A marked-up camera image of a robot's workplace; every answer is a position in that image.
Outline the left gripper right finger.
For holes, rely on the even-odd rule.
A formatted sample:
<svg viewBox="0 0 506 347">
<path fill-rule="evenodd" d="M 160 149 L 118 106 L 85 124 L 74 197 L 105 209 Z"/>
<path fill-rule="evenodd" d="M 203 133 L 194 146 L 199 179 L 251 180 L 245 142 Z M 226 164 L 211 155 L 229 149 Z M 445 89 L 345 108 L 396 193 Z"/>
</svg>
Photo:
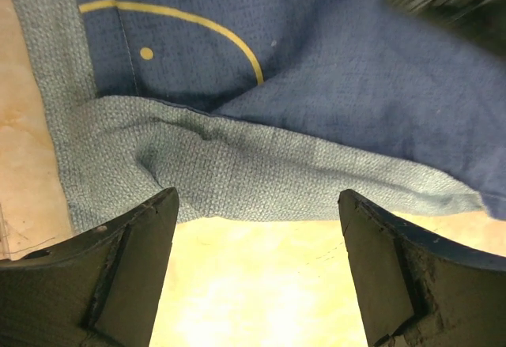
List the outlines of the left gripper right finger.
<svg viewBox="0 0 506 347">
<path fill-rule="evenodd" d="M 503 347 L 505 259 L 387 212 L 354 190 L 339 216 L 370 346 Z"/>
</svg>

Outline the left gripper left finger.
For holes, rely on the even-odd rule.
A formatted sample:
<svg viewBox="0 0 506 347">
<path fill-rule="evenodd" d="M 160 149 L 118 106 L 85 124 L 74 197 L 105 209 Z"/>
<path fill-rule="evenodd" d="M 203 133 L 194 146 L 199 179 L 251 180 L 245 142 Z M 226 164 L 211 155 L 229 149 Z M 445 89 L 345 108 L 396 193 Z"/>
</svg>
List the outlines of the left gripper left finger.
<svg viewBox="0 0 506 347">
<path fill-rule="evenodd" d="M 1 262 L 4 346 L 147 346 L 179 196 L 165 189 L 122 216 Z"/>
</svg>

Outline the light blue pillowcase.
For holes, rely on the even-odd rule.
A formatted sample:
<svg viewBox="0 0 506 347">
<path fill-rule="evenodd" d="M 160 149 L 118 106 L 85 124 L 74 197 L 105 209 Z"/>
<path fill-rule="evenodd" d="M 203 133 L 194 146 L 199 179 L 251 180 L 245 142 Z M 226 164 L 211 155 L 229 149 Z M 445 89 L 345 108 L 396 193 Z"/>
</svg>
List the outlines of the light blue pillowcase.
<svg viewBox="0 0 506 347">
<path fill-rule="evenodd" d="M 13 0 L 75 230 L 167 187 L 181 221 L 505 217 L 505 64 L 385 0 Z"/>
</svg>

